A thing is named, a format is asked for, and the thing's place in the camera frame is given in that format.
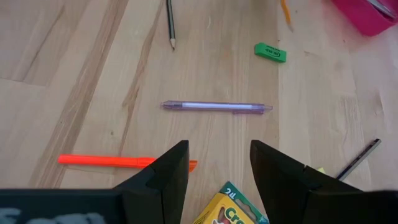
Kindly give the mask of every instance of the pen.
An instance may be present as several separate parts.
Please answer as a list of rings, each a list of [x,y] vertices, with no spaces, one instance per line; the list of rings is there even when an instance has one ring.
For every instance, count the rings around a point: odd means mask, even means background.
[[[161,105],[163,108],[170,110],[213,110],[231,111],[233,113],[263,114],[267,110],[272,110],[272,106],[266,106],[259,103],[216,103],[169,100],[163,102]]]
[[[380,139],[374,140],[359,156],[357,156],[357,158],[355,158],[339,175],[337,175],[336,179],[344,180],[380,143]]]
[[[153,163],[153,157],[114,157],[114,156],[84,156],[62,154],[58,158],[60,164],[87,166],[114,166],[143,169]],[[193,171],[198,161],[189,161],[189,171]]]

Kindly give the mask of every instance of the yellow box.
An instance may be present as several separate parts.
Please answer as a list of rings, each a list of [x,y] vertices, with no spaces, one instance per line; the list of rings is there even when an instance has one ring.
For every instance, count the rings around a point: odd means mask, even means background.
[[[247,205],[248,212],[242,210],[237,200]],[[247,198],[231,183],[224,187],[211,199],[193,224],[269,224],[268,219],[261,215]]]

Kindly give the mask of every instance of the orange marker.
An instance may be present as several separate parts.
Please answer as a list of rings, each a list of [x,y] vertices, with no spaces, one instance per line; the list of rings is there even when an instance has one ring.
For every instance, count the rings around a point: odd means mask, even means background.
[[[153,157],[114,157],[114,156],[82,156],[60,155],[60,164],[88,165],[88,166],[114,166],[143,169],[156,159]],[[189,171],[193,171],[198,161],[189,161]]]

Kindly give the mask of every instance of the pencil tip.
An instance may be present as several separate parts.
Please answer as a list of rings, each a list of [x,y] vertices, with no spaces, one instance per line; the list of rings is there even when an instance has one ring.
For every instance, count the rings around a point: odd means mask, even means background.
[[[170,44],[172,45],[173,51],[175,49],[175,39],[170,39]]]
[[[293,29],[293,26],[291,23],[288,24],[288,27],[289,27],[290,31],[294,32],[294,29]]]

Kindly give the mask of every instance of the marker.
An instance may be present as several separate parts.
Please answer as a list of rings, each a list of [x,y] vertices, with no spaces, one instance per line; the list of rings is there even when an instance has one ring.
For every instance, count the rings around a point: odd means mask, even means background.
[[[63,154],[58,158],[60,164],[86,166],[113,166],[143,169],[153,163],[153,157],[114,157],[114,156],[84,156]],[[193,171],[198,161],[189,161],[189,171]]]
[[[336,179],[344,180],[380,143],[380,139],[374,140],[357,158],[355,158],[339,175],[337,175]]]

